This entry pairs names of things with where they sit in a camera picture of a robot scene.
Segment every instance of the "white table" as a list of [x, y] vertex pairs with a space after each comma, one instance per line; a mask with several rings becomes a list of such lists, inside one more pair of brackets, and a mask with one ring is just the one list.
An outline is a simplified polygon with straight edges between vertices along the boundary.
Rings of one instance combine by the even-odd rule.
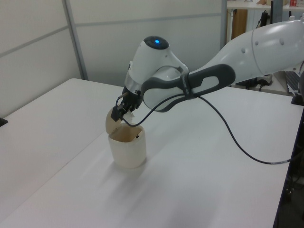
[[[153, 113], [143, 123], [147, 162], [125, 170], [113, 163], [101, 124], [122, 89], [74, 79], [56, 90], [54, 97], [81, 90], [84, 97], [74, 100], [78, 106], [69, 104], [72, 99], [64, 106], [69, 112], [86, 109], [81, 118], [96, 124], [87, 126], [82, 137], [99, 131], [83, 150], [70, 145], [74, 158], [24, 199], [0, 228], [272, 227], [288, 164], [263, 165], [246, 157], [217, 114], [199, 99]], [[226, 117], [250, 154], [267, 161], [290, 157], [303, 111], [290, 104], [291, 97], [228, 87], [204, 97]], [[68, 121], [64, 112], [54, 111]], [[142, 104], [134, 122], [147, 112]]]

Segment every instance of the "paper cup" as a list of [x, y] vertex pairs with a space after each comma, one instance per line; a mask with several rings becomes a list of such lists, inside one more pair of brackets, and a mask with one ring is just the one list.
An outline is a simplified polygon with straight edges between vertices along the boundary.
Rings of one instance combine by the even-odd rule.
[[146, 135], [143, 127], [129, 127], [123, 123], [108, 139], [114, 162], [119, 166], [133, 169], [145, 162]]

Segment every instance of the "white wall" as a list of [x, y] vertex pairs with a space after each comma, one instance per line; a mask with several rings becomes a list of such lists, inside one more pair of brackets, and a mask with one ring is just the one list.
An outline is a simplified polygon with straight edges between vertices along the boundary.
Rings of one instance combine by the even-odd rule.
[[123, 86], [147, 36], [165, 38], [190, 70], [220, 50], [223, 0], [68, 0], [88, 79]]
[[0, 0], [0, 117], [80, 78], [61, 0]]

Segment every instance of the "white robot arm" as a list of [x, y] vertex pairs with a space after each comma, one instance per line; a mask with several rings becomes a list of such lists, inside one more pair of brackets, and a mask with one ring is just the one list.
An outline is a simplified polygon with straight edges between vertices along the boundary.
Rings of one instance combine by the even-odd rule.
[[202, 68], [189, 72], [161, 37], [144, 39], [133, 59], [123, 89], [123, 101], [111, 117], [117, 121], [142, 100], [156, 111], [233, 83], [270, 74], [304, 60], [304, 19], [264, 26], [233, 39]]

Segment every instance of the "cable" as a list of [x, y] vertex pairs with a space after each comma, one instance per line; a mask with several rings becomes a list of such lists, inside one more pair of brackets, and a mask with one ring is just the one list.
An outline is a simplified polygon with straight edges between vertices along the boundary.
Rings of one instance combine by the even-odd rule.
[[214, 111], [216, 111], [216, 113], [220, 116], [220, 118], [223, 120], [223, 122], [225, 123], [233, 141], [236, 143], [236, 145], [239, 147], [239, 149], [245, 154], [247, 155], [249, 158], [255, 160], [256, 162], [259, 162], [259, 163], [263, 163], [263, 164], [267, 164], [267, 165], [279, 165], [279, 164], [284, 164], [284, 163], [288, 163], [288, 162], [292, 162], [296, 159], [298, 159], [299, 157], [302, 156], [304, 150], [302, 152], [300, 152], [299, 154], [297, 154], [296, 156], [294, 156], [293, 158], [290, 158], [290, 159], [287, 159], [285, 161], [277, 161], [277, 162], [267, 162], [267, 161], [261, 161], [259, 159], [256, 159], [254, 157], [252, 157], [249, 153], [247, 153], [237, 142], [237, 140], [235, 139], [230, 127], [228, 126], [228, 123], [227, 121], [225, 120], [225, 118], [222, 116], [222, 114], [216, 109], [216, 107], [214, 107], [209, 101], [207, 101], [205, 98], [201, 97], [201, 96], [196, 96], [197, 98], [203, 100], [204, 102], [206, 102], [207, 104], [209, 104], [209, 106], [211, 108], [213, 108]]
[[147, 118], [149, 115], [151, 115], [152, 112], [154, 112], [159, 106], [161, 106], [163, 103], [165, 103], [166, 101], [169, 101], [170, 99], [172, 98], [175, 98], [175, 97], [178, 97], [178, 96], [184, 96], [184, 94], [177, 94], [177, 95], [174, 95], [174, 96], [171, 96], [167, 99], [164, 99], [162, 102], [160, 102], [158, 105], [156, 105], [139, 123], [137, 124], [130, 124], [128, 121], [126, 121], [124, 118], [123, 118], [123, 121], [125, 121], [125, 123], [127, 125], [129, 125], [130, 127], [137, 127], [138, 125], [141, 125]]
[[261, 17], [261, 19], [258, 21], [257, 26], [256, 26], [256, 29], [257, 29], [258, 25], [260, 24], [261, 20], [262, 20], [262, 17]]
[[261, 86], [260, 86], [260, 88], [259, 88], [259, 90], [258, 90], [259, 92], [261, 92], [261, 89], [262, 89], [262, 87], [264, 86], [263, 84], [264, 84], [264, 83], [261, 83]]
[[[165, 103], [166, 101], [169, 101], [170, 99], [172, 98], [175, 98], [175, 97], [178, 97], [178, 96], [183, 96], [184, 94], [177, 94], [177, 95], [174, 95], [174, 96], [171, 96], [169, 98], [166, 98], [165, 100], [161, 101], [158, 105], [156, 105], [139, 123], [137, 124], [130, 124], [128, 121], [126, 121], [124, 118], [122, 118], [122, 120], [125, 121], [125, 123], [127, 125], [129, 125], [130, 127], [137, 127], [139, 125], [141, 125], [148, 117], [149, 115], [151, 115], [152, 112], [154, 112], [160, 105], [162, 105], [163, 103]], [[259, 159], [256, 159], [255, 157], [251, 156], [249, 153], [247, 153], [241, 146], [240, 144], [238, 144], [237, 140], [235, 139], [227, 121], [225, 120], [225, 118], [222, 116], [222, 114], [216, 109], [216, 107], [214, 107], [209, 101], [207, 101], [205, 98], [201, 97], [201, 96], [195, 96], [201, 100], [203, 100], [204, 102], [206, 102], [211, 108], [213, 108], [213, 110], [220, 116], [220, 118], [223, 120], [224, 124], [226, 125], [233, 141], [235, 142], [235, 144], [238, 146], [238, 148], [245, 154], [247, 155], [249, 158], [255, 160], [256, 162], [259, 162], [259, 163], [262, 163], [262, 164], [267, 164], [267, 165], [279, 165], [279, 164], [285, 164], [285, 163], [288, 163], [288, 162], [292, 162], [298, 158], [300, 158], [303, 153], [304, 153], [304, 150], [301, 151], [300, 153], [298, 153], [296, 156], [290, 158], [290, 159], [287, 159], [285, 161], [277, 161], [277, 162], [268, 162], [268, 161], [262, 161], [262, 160], [259, 160]]]

